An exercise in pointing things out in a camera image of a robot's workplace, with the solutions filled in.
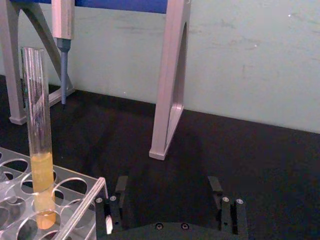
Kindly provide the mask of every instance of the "black work surface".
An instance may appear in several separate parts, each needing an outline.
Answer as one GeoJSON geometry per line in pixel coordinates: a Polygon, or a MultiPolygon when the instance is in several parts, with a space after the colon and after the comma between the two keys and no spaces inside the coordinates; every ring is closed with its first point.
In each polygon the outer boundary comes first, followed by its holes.
{"type": "MultiPolygon", "coordinates": [[[[27,126],[9,121],[0,77],[0,146],[29,154],[27,126]]],[[[320,239],[320,135],[184,111],[165,161],[148,157],[155,105],[77,91],[51,108],[53,161],[110,191],[129,175],[130,227],[213,225],[206,176],[247,204],[249,239],[320,239]]]]}

